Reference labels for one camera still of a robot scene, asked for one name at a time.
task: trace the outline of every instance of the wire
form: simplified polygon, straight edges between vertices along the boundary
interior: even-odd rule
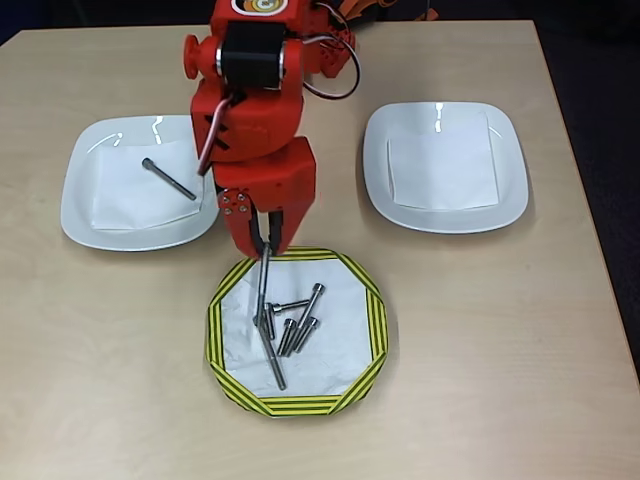
[[[204,174],[207,173],[207,170],[209,170],[209,167],[211,166],[211,162],[209,161],[209,152],[211,151],[213,141],[218,134],[218,128],[220,127],[222,115],[224,115],[224,112],[226,111],[230,102],[231,97],[223,98],[213,112],[213,118],[211,120],[211,126],[209,127],[209,133],[207,134],[207,139],[204,142],[204,147],[202,147],[202,152],[200,152],[200,157],[198,158],[198,175],[204,176]]]
[[[323,42],[325,40],[330,40],[333,42],[338,42],[340,44],[342,44],[347,50],[349,50],[349,55],[351,56],[351,59],[353,60],[353,64],[356,67],[356,81],[353,85],[353,87],[351,87],[351,89],[345,93],[328,93],[328,92],[323,92],[322,90],[318,90],[316,87],[314,87],[313,85],[304,82],[304,87],[309,90],[311,93],[313,93],[314,95],[320,97],[320,98],[324,98],[326,100],[342,100],[344,98],[347,98],[349,96],[351,96],[353,94],[353,92],[356,91],[356,89],[358,88],[358,85],[360,85],[360,77],[362,76],[361,73],[361,68],[360,68],[360,60],[358,60],[358,55],[356,55],[356,51],[353,49],[353,47],[346,42],[345,40],[343,40],[340,37],[336,37],[335,35],[331,34],[331,33],[320,33],[317,35],[311,35],[309,37],[303,38],[302,39],[302,43],[304,45],[309,45],[311,43],[316,43],[316,42]]]
[[[342,14],[342,12],[340,12],[340,10],[335,8],[333,5],[330,5],[330,4],[325,3],[325,2],[315,2],[314,5],[316,7],[324,7],[327,10],[329,10],[329,13],[331,13],[331,15],[333,15],[333,18],[335,18],[340,23],[342,23],[346,27],[347,32],[351,33],[351,28],[349,27],[349,22],[347,22],[346,17]]]

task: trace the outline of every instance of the octagonal plate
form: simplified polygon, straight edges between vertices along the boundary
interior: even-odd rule
[[[232,352],[234,355],[230,355],[229,345],[225,347],[225,334],[233,330],[232,327],[235,326],[232,324],[233,322],[238,322],[236,325],[242,322],[241,328],[254,327],[250,325],[248,317],[245,318],[246,316],[238,317],[232,314],[225,314],[224,312],[227,310],[223,308],[223,303],[225,297],[230,295],[234,287],[238,286],[243,279],[246,283],[250,270],[256,264],[254,259],[245,259],[233,267],[222,279],[209,305],[209,332],[206,347],[207,360],[225,395],[244,409],[270,417],[331,415],[363,399],[371,390],[386,360],[388,351],[386,309],[380,290],[371,276],[350,257],[326,249],[292,247],[283,255],[272,258],[272,262],[313,262],[313,265],[309,267],[314,268],[316,271],[322,271],[323,269],[323,265],[317,262],[325,261],[330,262],[326,264],[327,270],[330,270],[330,266],[335,267],[336,261],[339,262],[344,267],[346,275],[353,276],[357,280],[354,283],[362,285],[362,288],[352,290],[354,292],[352,295],[356,297],[347,299],[347,301],[353,300],[354,304],[362,305],[362,318],[366,325],[361,331],[364,332],[366,338],[358,340],[362,340],[361,343],[366,348],[365,366],[354,375],[351,383],[345,384],[344,388],[339,389],[339,392],[330,392],[331,394],[317,394],[317,392],[314,392],[311,395],[304,395],[296,392],[291,396],[287,396],[287,391],[285,390],[280,394],[281,396],[273,396],[269,394],[268,390],[256,388],[255,385],[252,386],[246,378],[241,381],[241,375],[236,368],[237,359],[230,360],[231,357],[241,357],[241,355],[235,355],[238,352]],[[327,285],[327,291],[329,292],[331,280],[327,281],[329,282]]]

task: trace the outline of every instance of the orange part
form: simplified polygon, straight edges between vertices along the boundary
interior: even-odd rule
[[[213,112],[223,98],[235,92],[231,97],[235,103],[222,117],[209,160],[216,186],[223,192],[219,202],[227,227],[238,249],[252,257],[258,254],[255,232],[252,237],[249,228],[250,220],[255,224],[254,206],[260,212],[276,212],[277,215],[281,212],[281,242],[276,252],[281,253],[288,247],[315,198],[316,167],[311,147],[306,138],[294,138],[302,116],[304,72],[322,71],[327,76],[335,76],[348,60],[345,49],[336,49],[327,57],[326,52],[322,53],[326,49],[320,43],[303,45],[300,40],[314,33],[333,31],[325,9],[312,9],[311,0],[256,3],[258,1],[218,1],[210,22],[212,35],[200,43],[189,36],[184,47],[187,77],[193,79],[198,72],[203,76],[191,102],[199,155],[211,127]],[[275,13],[259,11],[267,4]],[[286,25],[289,38],[284,43],[284,75],[279,90],[246,88],[238,94],[220,77],[216,53],[224,42],[227,25],[232,21]],[[355,43],[353,37],[348,41]]]
[[[275,253],[283,253],[315,199],[316,162],[308,140],[297,137],[271,155],[217,165],[215,176],[228,189],[220,193],[218,204],[236,247],[249,257],[257,256],[248,228],[248,198],[258,211],[282,212],[282,239]],[[244,201],[238,201],[240,193]]]

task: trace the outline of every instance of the metal bolt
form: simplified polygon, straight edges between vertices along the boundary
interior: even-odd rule
[[[284,321],[284,333],[282,334],[282,340],[280,340],[280,346],[278,347],[278,355],[283,356],[291,343],[293,334],[296,333],[296,327],[298,324],[292,318],[287,318]]]
[[[305,346],[313,331],[319,326],[320,320],[315,317],[307,318],[306,322],[304,322],[304,325],[302,326],[302,339],[298,342],[298,345],[295,348],[296,353],[300,353],[302,351],[302,347]]]
[[[309,299],[309,303],[307,304],[307,307],[304,309],[304,312],[302,312],[302,315],[300,316],[300,320],[298,320],[298,331],[296,333],[296,337],[294,341],[292,341],[291,344],[289,345],[289,348],[287,349],[287,352],[285,354],[287,357],[291,355],[293,350],[297,349],[300,343],[302,342],[302,329],[303,329],[304,323],[306,322],[307,318],[309,318],[309,316],[311,315],[313,307],[318,301],[318,298],[320,297],[320,295],[324,293],[324,291],[325,291],[324,285],[322,285],[321,283],[316,283],[313,286],[313,292],[311,294],[311,298]]]
[[[270,303],[264,304],[264,316],[265,321],[267,322],[267,333],[269,334],[270,340],[276,339],[276,319],[275,313],[273,313],[273,307]]]
[[[282,369],[280,368],[280,364],[278,363],[278,357],[276,356],[276,352],[273,350],[273,345],[271,345],[269,334],[267,333],[267,329],[264,324],[258,325],[258,332],[260,332],[260,339],[262,340],[264,351],[267,354],[267,361],[269,362],[269,366],[273,371],[273,376],[276,379],[278,388],[280,390],[286,390],[287,382],[284,379],[284,375],[282,374]]]
[[[304,308],[309,305],[309,300],[300,300],[298,302],[291,302],[285,304],[273,303],[273,313],[278,315],[279,313],[286,312],[287,310],[295,310],[296,308]]]

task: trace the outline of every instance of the wooden table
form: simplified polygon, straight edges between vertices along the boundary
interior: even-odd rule
[[[372,27],[357,94],[308,98],[319,195],[296,243],[366,266],[391,353],[364,402],[291,421],[243,411],[203,363],[205,308],[240,259],[222,222],[139,254],[90,250],[60,229],[86,126],[188,112],[189,32],[206,29],[25,32],[0,49],[0,478],[640,478],[637,381],[531,23]],[[428,235],[373,210],[367,119],[419,100],[511,117],[532,185],[516,224]]]

